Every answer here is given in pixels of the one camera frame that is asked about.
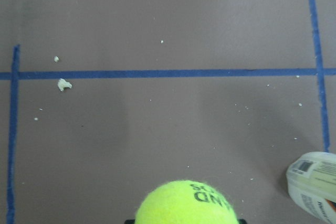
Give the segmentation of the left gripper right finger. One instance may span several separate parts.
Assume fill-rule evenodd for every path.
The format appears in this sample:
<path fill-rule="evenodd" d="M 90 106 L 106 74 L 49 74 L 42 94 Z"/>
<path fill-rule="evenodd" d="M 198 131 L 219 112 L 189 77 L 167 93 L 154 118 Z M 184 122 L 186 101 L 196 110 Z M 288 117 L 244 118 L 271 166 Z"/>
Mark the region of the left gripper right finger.
<path fill-rule="evenodd" d="M 239 224 L 247 224 L 247 221 L 245 219 L 238 219 Z"/>

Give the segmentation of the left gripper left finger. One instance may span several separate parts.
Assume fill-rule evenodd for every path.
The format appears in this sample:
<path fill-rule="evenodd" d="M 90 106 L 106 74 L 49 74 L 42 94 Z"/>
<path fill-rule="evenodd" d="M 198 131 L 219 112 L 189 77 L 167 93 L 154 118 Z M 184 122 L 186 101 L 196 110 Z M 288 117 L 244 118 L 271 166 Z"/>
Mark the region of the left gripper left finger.
<path fill-rule="evenodd" d="M 128 219 L 124 222 L 124 224 L 135 224 L 135 220 L 134 219 Z"/>

